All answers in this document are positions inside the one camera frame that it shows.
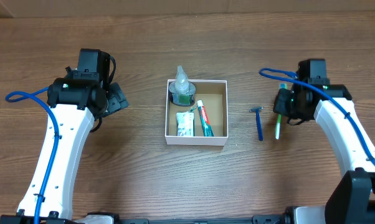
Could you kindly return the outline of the green white packet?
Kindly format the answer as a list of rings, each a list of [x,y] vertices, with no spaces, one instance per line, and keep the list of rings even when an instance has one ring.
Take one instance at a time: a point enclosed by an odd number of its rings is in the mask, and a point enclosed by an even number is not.
[[[196,106],[189,111],[176,113],[177,136],[194,137],[195,136],[195,115]]]

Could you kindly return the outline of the blue disposable razor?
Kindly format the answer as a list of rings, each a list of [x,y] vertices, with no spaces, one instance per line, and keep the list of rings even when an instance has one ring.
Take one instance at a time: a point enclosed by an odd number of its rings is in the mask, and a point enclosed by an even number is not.
[[[258,107],[249,109],[249,111],[251,113],[255,113],[255,115],[256,115],[257,132],[258,132],[259,141],[263,141],[262,122],[261,122],[261,118],[260,118],[260,111],[262,109],[263,109],[262,106],[258,106]]]

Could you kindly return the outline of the green white toothbrush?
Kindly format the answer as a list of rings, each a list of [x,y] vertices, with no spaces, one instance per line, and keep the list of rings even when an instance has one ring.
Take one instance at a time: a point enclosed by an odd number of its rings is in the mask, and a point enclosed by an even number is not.
[[[282,89],[282,88],[286,89],[287,84],[281,83],[279,87],[280,87],[280,89]],[[276,123],[276,127],[275,127],[275,139],[276,140],[280,139],[281,121],[282,121],[282,116],[279,114],[277,116],[277,123]]]

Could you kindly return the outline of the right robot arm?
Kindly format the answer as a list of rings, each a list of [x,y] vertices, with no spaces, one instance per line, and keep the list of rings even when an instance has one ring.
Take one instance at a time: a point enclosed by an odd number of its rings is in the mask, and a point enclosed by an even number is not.
[[[281,87],[273,110],[300,123],[316,121],[341,172],[325,205],[289,208],[285,223],[375,223],[375,147],[356,116],[346,87]]]

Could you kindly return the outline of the Colgate toothpaste tube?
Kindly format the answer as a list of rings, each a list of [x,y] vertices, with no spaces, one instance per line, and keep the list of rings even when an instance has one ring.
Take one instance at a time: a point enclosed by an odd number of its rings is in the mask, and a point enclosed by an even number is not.
[[[202,100],[197,101],[197,108],[199,110],[199,115],[201,118],[201,123],[202,123],[202,129],[203,129],[203,134],[205,137],[214,137],[214,133],[212,131],[209,118],[206,113],[206,109],[204,107],[204,103]]]

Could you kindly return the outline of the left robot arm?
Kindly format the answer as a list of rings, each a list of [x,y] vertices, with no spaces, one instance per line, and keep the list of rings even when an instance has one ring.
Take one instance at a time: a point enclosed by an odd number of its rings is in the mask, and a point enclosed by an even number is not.
[[[47,101],[37,93],[14,91],[5,100],[32,99],[48,114],[47,129],[31,184],[15,215],[0,223],[72,223],[72,200],[82,149],[89,133],[102,119],[128,107],[113,72],[69,70],[44,88]]]

